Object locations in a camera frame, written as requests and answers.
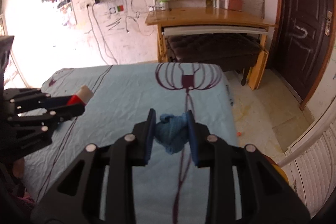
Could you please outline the pink tissue box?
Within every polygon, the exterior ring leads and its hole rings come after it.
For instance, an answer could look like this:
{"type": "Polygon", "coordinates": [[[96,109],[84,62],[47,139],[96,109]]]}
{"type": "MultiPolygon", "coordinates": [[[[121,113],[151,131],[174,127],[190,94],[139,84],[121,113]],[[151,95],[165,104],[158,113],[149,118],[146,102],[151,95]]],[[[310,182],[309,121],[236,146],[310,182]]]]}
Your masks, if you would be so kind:
{"type": "Polygon", "coordinates": [[[243,10],[243,0],[228,0],[228,10],[232,11],[242,11],[243,10]]]}

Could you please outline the red white small bottle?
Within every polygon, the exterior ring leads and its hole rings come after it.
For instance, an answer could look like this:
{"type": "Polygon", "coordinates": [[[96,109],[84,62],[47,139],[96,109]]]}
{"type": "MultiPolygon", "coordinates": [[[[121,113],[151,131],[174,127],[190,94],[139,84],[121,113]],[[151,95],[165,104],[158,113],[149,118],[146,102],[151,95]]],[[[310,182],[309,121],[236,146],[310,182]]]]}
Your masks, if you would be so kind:
{"type": "Polygon", "coordinates": [[[94,93],[86,85],[83,85],[67,102],[67,105],[81,104],[86,106],[94,93]]]}

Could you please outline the white louvered screen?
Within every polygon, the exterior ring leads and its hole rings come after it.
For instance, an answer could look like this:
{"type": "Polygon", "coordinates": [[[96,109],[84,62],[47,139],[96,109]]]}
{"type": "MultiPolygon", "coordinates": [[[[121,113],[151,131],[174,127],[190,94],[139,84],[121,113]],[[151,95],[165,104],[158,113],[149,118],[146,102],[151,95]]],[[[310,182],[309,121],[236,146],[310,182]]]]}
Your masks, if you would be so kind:
{"type": "Polygon", "coordinates": [[[310,216],[315,216],[335,189],[335,101],[292,143],[278,163],[310,216]]]}

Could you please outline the wooden desk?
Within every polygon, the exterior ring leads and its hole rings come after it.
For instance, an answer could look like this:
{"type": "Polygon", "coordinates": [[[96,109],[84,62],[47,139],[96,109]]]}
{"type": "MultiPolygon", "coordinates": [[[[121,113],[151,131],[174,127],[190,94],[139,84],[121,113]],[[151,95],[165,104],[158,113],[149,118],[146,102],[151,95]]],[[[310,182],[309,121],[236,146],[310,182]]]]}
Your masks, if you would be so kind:
{"type": "Polygon", "coordinates": [[[221,8],[183,7],[164,11],[151,11],[145,23],[157,27],[158,61],[167,63],[168,51],[165,37],[202,34],[248,34],[260,35],[261,53],[256,65],[248,73],[248,86],[259,88],[264,75],[268,50],[266,41],[269,28],[278,28],[275,23],[267,22],[252,14],[221,8]]]}

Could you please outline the dark tufted bench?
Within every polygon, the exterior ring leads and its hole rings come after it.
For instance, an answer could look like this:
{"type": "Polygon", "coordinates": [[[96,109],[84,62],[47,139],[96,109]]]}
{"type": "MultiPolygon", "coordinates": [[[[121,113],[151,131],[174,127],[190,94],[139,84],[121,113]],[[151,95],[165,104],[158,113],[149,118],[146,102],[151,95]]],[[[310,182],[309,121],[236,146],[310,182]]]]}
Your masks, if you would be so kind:
{"type": "Polygon", "coordinates": [[[246,84],[249,70],[256,65],[261,52],[259,42],[246,34],[169,36],[166,42],[171,61],[215,64],[224,72],[237,71],[243,74],[242,86],[246,84]]]}

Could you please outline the blue wrapper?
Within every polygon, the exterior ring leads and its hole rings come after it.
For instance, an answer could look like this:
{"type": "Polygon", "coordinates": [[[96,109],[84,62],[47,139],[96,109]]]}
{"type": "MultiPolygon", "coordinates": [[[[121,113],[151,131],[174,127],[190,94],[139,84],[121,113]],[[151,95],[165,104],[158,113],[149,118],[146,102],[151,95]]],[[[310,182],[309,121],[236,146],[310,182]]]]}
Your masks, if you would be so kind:
{"type": "Polygon", "coordinates": [[[155,125],[155,140],[169,154],[179,153],[189,141],[186,113],[162,114],[155,125]]]}

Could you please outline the light blue patterned tablecloth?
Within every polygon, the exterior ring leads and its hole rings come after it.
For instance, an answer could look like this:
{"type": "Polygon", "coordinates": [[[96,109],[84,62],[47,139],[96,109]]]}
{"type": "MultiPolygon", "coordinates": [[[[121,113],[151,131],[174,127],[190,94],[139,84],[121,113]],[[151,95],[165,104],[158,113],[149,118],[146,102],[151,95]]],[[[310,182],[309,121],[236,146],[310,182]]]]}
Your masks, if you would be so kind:
{"type": "Polygon", "coordinates": [[[191,160],[186,112],[236,144],[228,81],[217,65],[62,69],[43,85],[93,97],[52,144],[26,157],[35,223],[204,223],[209,171],[191,160]]]}

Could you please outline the dark brown door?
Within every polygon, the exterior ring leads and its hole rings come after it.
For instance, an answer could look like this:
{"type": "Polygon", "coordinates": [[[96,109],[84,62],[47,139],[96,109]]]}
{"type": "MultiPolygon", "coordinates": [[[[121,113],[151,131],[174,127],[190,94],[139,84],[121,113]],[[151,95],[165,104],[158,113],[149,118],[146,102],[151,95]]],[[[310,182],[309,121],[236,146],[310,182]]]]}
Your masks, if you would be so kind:
{"type": "Polygon", "coordinates": [[[271,67],[304,108],[331,55],[335,0],[280,0],[271,67]]]}

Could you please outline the orange trash bin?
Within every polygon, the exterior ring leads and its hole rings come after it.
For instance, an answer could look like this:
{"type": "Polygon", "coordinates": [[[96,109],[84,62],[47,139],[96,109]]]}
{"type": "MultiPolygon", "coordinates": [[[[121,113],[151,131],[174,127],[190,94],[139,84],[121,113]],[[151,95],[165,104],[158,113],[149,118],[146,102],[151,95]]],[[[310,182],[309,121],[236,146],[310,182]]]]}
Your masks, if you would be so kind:
{"type": "Polygon", "coordinates": [[[281,175],[281,177],[287,183],[289,183],[289,180],[288,180],[288,177],[287,177],[286,173],[277,165],[277,163],[273,159],[268,157],[267,155],[264,155],[264,157],[269,161],[269,163],[272,165],[272,167],[281,175]]]}

